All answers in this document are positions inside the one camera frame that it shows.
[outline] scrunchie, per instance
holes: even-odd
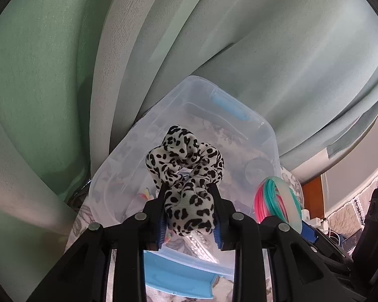
[[[164,204],[168,228],[180,236],[194,230],[211,233],[214,203],[208,185],[223,178],[220,151],[208,143],[198,143],[187,129],[172,126],[162,145],[148,152],[145,163],[157,189],[168,183]],[[183,167],[192,170],[188,178],[178,174]]]

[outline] leopard print scrunchie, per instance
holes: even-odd
[[[223,178],[220,151],[208,143],[198,143],[187,129],[172,126],[162,145],[148,152],[145,163],[157,189],[163,182],[169,184],[164,205],[168,228],[180,236],[194,230],[211,233],[215,225],[214,204],[207,189],[210,183]],[[186,179],[177,174],[183,167],[192,170]]]

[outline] translucent plastic box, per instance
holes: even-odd
[[[146,196],[156,196],[145,156],[161,144],[172,125],[187,128],[198,141],[220,150],[225,160],[221,196],[231,200],[237,211],[254,217],[258,184],[267,176],[280,176],[273,129],[213,83],[190,76],[133,126],[94,175],[89,205],[95,220],[105,227],[119,224],[143,209]],[[234,273],[235,252],[218,250],[212,234],[175,235],[155,253],[228,278]]]

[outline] colorful small object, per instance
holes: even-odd
[[[285,181],[276,176],[267,177],[256,190],[254,201],[258,223],[269,216],[277,216],[301,233],[301,207]]]

